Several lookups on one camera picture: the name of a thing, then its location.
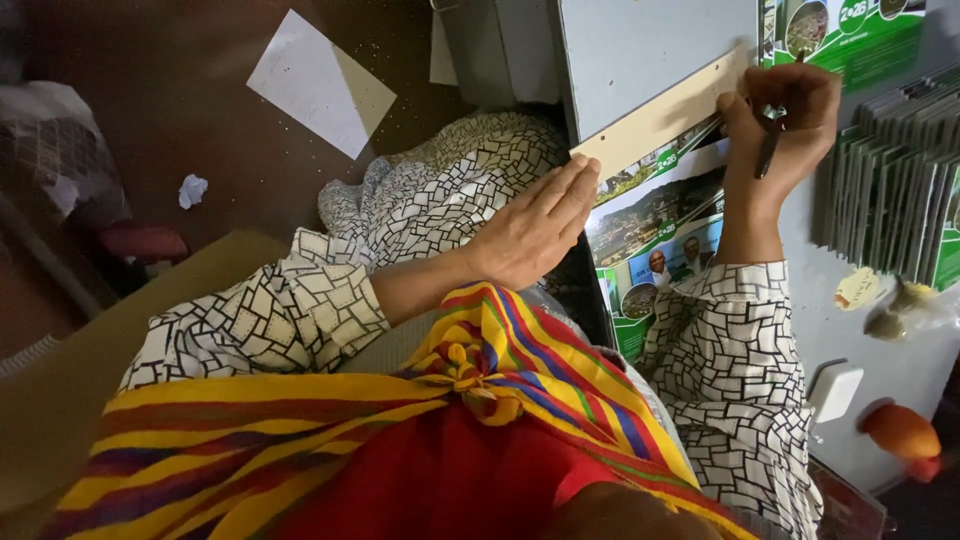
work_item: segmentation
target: multicolored striped scarf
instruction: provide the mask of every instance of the multicolored striped scarf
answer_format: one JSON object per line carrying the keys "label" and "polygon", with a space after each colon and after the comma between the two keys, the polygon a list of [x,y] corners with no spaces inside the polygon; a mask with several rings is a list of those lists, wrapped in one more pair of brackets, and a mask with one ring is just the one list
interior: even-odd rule
{"label": "multicolored striped scarf", "polygon": [[489,426],[532,416],[670,508],[754,538],[701,493],[616,367],[487,282],[450,293],[393,376],[256,375],[139,388],[111,401],[47,538],[266,538],[385,428],[463,400]]}

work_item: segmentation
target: desk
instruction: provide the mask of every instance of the desk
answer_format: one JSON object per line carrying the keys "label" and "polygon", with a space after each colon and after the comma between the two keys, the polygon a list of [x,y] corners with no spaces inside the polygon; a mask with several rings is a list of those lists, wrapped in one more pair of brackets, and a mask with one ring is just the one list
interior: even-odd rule
{"label": "desk", "polygon": [[[902,77],[844,99],[841,122],[857,104],[891,87],[955,61],[960,5],[929,0],[921,59]],[[576,144],[724,54],[738,41],[756,46],[756,0],[558,0],[553,24],[562,38],[562,90]],[[857,433],[858,412],[891,397],[932,417],[954,360],[956,333],[925,334],[907,344],[889,344],[863,335],[865,311],[844,312],[833,291],[851,268],[810,242],[814,182],[801,184],[787,199],[780,234],[793,277],[793,332],[807,382],[817,368],[847,358],[865,370],[851,409],[813,432],[824,444],[811,451],[856,487],[874,490],[901,474],[899,464],[869,437]]]}

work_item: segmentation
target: poster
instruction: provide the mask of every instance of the poster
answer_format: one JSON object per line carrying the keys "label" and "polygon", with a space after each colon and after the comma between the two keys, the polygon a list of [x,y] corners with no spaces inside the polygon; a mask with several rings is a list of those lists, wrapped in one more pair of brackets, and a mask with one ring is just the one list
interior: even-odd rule
{"label": "poster", "polygon": [[764,67],[805,61],[844,76],[844,91],[913,65],[926,0],[761,0]]}
{"label": "poster", "polygon": [[600,186],[586,232],[616,347],[628,361],[643,352],[658,290],[712,264],[727,147],[712,116]]}

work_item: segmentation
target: person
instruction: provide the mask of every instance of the person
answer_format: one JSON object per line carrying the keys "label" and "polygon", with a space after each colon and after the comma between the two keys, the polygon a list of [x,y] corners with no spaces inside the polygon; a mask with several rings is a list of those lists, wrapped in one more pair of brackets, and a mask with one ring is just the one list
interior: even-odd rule
{"label": "person", "polygon": [[[718,99],[715,266],[660,291],[645,378],[541,279],[601,164],[556,167],[561,136],[536,118],[475,116],[327,186],[328,234],[151,320],[46,537],[812,540],[777,223],[834,140],[840,83],[785,64],[744,86],[753,107]],[[756,182],[755,110],[781,102]]]}
{"label": "person", "polygon": [[666,256],[660,250],[654,250],[647,259],[650,264],[650,275],[654,285],[660,288],[670,283],[670,271],[666,269]]}
{"label": "person", "polygon": [[714,253],[712,251],[700,253],[700,238],[691,236],[684,242],[684,268],[693,272],[694,276],[699,276],[707,269]]}

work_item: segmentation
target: red fabric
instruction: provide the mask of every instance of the red fabric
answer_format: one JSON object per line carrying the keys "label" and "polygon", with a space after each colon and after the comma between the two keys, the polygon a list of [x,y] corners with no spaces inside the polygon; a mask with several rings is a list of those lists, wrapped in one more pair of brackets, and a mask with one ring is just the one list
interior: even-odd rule
{"label": "red fabric", "polygon": [[528,540],[597,481],[616,478],[532,419],[490,428],[456,404],[378,434],[271,536]]}

